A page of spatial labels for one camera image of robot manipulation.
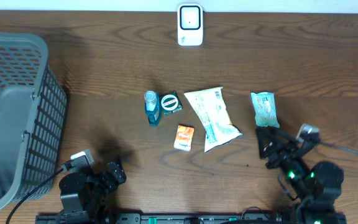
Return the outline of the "teal bottle with clear cap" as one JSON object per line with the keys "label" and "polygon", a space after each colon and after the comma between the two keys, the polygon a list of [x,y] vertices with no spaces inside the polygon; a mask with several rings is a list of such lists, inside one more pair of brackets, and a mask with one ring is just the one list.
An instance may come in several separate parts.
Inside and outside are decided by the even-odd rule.
{"label": "teal bottle with clear cap", "polygon": [[161,118],[160,98],[157,92],[147,90],[144,94],[145,113],[151,126],[157,126]]}

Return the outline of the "white and yellow snack bag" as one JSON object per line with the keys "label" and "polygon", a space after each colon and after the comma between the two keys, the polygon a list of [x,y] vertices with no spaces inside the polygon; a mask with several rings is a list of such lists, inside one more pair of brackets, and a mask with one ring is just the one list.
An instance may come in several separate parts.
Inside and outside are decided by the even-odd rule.
{"label": "white and yellow snack bag", "polygon": [[184,93],[206,132],[204,151],[225,145],[243,134],[232,124],[222,86]]}

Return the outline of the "green box with round label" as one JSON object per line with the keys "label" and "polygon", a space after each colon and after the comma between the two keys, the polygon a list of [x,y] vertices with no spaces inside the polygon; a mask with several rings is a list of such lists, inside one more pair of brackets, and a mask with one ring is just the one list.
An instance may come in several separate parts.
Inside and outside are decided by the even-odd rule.
{"label": "green box with round label", "polygon": [[162,113],[164,116],[169,116],[183,109],[176,91],[163,95],[160,99],[160,106],[162,107]]}

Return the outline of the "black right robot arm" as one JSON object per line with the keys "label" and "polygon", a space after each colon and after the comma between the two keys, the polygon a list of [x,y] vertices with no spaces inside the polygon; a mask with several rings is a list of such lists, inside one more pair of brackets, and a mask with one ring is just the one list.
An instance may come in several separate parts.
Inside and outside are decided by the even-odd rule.
{"label": "black right robot arm", "polygon": [[335,211],[341,195],[344,171],[329,161],[309,168],[302,157],[321,142],[319,128],[303,124],[294,138],[279,128],[258,127],[259,156],[268,169],[281,169],[299,203],[275,214],[277,223],[345,223],[346,216]]}

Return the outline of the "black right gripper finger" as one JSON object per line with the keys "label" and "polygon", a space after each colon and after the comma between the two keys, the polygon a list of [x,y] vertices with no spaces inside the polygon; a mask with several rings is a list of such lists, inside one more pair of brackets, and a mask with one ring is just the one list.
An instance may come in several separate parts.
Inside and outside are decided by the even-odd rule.
{"label": "black right gripper finger", "polygon": [[256,136],[259,145],[259,157],[267,159],[268,157],[278,154],[280,149],[280,140],[277,136],[277,128],[258,127],[256,128]]}
{"label": "black right gripper finger", "polygon": [[288,142],[294,142],[296,144],[301,143],[299,139],[296,137],[291,136],[290,134],[286,133],[280,128],[273,127],[272,132],[274,135],[274,138],[278,141],[288,141]]}

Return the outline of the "light green snack packet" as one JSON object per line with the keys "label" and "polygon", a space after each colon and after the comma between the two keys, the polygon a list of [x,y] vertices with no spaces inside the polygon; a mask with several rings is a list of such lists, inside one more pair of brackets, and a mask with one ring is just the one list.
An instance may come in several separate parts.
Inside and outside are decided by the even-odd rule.
{"label": "light green snack packet", "polygon": [[280,127],[277,120],[274,93],[251,93],[251,100],[255,111],[255,122],[257,126]]}

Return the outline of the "small orange white box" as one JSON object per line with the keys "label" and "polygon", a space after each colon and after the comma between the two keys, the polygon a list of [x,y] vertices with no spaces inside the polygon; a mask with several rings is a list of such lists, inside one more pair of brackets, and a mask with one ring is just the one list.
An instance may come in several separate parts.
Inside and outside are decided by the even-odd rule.
{"label": "small orange white box", "polygon": [[195,129],[190,126],[178,125],[173,147],[175,149],[189,152]]}

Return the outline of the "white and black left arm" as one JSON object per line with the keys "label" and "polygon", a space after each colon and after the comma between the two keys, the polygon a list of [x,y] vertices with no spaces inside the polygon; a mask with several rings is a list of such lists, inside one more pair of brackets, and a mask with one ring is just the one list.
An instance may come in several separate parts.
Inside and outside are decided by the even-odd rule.
{"label": "white and black left arm", "polygon": [[86,156],[62,165],[69,174],[59,183],[63,210],[55,223],[116,223],[116,217],[106,208],[108,195],[127,177],[120,159],[107,163],[107,167],[95,174]]}

